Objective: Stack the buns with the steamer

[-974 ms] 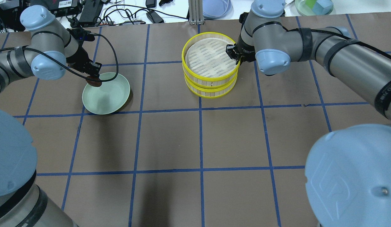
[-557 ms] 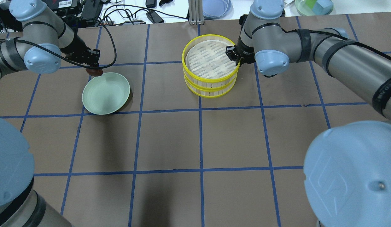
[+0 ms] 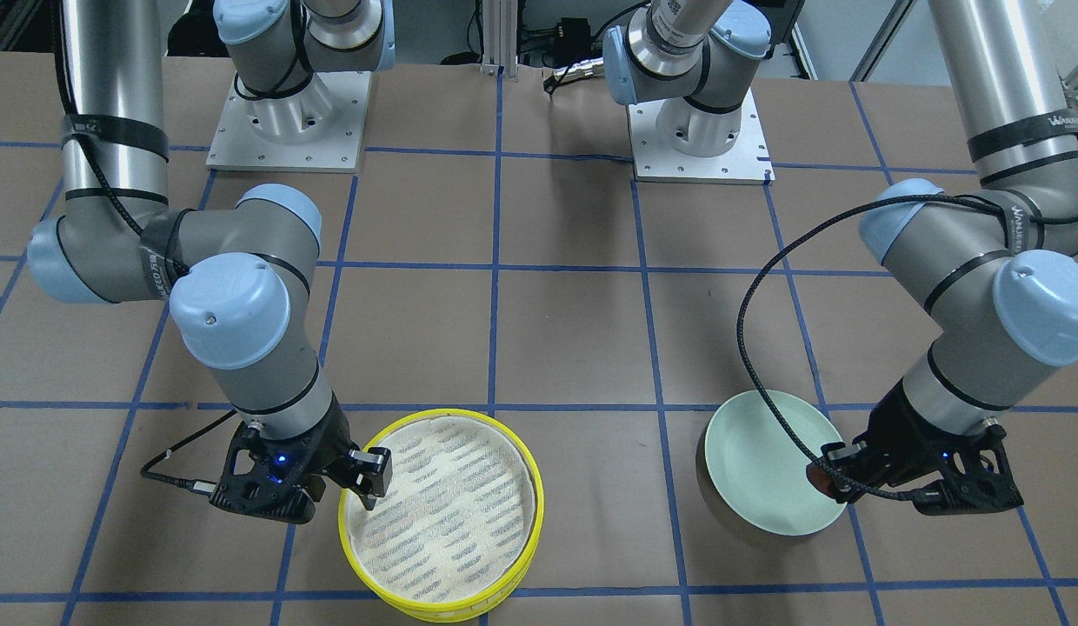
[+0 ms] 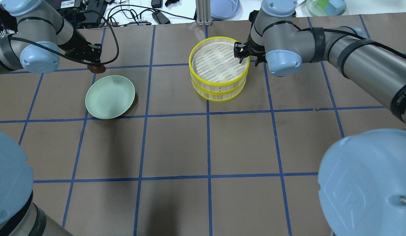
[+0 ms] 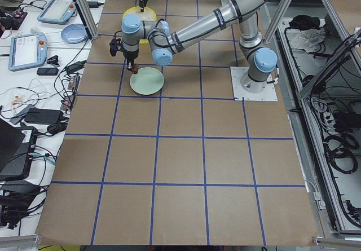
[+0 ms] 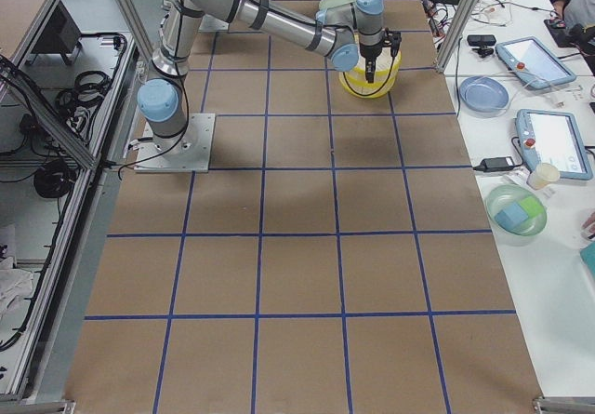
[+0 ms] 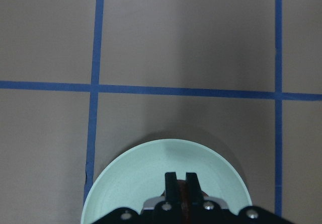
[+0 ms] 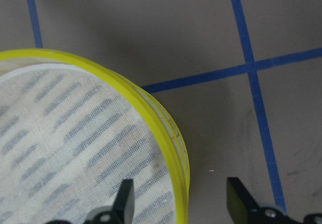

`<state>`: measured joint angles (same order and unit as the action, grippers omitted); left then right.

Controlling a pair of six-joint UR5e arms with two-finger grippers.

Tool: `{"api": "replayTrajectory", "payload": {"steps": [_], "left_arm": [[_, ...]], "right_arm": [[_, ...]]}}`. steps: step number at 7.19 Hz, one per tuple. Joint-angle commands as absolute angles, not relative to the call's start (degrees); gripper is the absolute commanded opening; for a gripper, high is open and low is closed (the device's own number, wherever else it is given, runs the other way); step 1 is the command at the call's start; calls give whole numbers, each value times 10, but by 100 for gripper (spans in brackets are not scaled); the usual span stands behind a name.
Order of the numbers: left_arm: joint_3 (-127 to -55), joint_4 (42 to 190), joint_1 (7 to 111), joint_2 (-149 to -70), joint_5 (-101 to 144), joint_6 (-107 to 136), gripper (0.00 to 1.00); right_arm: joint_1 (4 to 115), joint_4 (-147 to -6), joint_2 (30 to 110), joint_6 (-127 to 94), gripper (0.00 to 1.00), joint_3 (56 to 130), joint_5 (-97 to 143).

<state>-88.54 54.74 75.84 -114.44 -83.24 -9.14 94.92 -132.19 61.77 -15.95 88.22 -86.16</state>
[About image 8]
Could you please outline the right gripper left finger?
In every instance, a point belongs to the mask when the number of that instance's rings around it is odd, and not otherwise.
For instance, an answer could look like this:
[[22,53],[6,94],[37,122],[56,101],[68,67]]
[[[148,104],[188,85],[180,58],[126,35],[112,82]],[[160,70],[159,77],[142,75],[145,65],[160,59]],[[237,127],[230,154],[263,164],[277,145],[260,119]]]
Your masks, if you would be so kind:
[[110,223],[132,223],[134,210],[134,181],[133,179],[124,179],[112,206]]

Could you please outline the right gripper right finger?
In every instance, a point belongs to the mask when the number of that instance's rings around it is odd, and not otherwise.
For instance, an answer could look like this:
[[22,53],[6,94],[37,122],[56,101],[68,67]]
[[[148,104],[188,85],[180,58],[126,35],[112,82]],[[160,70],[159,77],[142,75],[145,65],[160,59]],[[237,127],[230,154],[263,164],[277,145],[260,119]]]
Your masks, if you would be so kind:
[[226,206],[233,223],[260,223],[260,206],[238,177],[227,177]]

